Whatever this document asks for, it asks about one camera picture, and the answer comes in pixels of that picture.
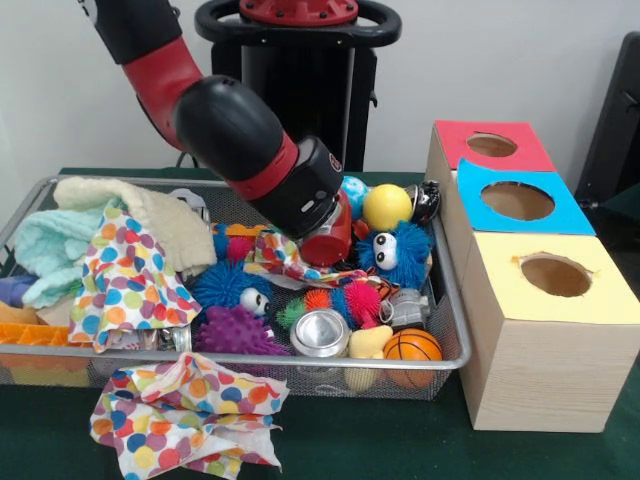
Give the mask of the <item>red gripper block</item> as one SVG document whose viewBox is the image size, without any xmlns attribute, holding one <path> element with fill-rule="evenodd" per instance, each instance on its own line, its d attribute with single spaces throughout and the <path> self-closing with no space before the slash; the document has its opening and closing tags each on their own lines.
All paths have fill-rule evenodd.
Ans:
<svg viewBox="0 0 640 480">
<path fill-rule="evenodd" d="M 299 242 L 301 258 L 314 267 L 330 267 L 344 260 L 351 247 L 351 225 L 351 205 L 346 193 L 339 190 L 325 223 Z"/>
</svg>

